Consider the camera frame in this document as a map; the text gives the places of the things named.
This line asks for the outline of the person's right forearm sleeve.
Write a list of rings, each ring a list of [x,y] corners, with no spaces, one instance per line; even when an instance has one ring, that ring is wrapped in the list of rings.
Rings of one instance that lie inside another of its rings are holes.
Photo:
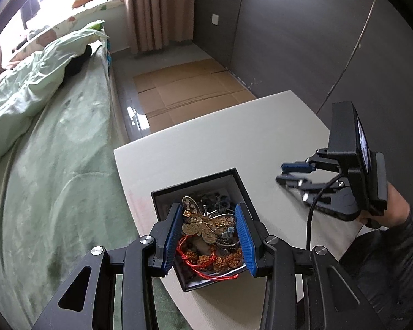
[[[403,224],[357,237],[339,262],[387,329],[413,329],[413,209]]]

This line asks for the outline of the person's right hand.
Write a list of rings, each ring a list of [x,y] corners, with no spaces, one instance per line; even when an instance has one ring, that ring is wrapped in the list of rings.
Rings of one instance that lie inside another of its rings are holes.
[[[399,191],[390,183],[387,183],[387,210],[383,216],[373,216],[368,211],[361,211],[358,221],[366,225],[369,220],[378,222],[384,227],[396,227],[403,224],[410,214],[410,204]]]

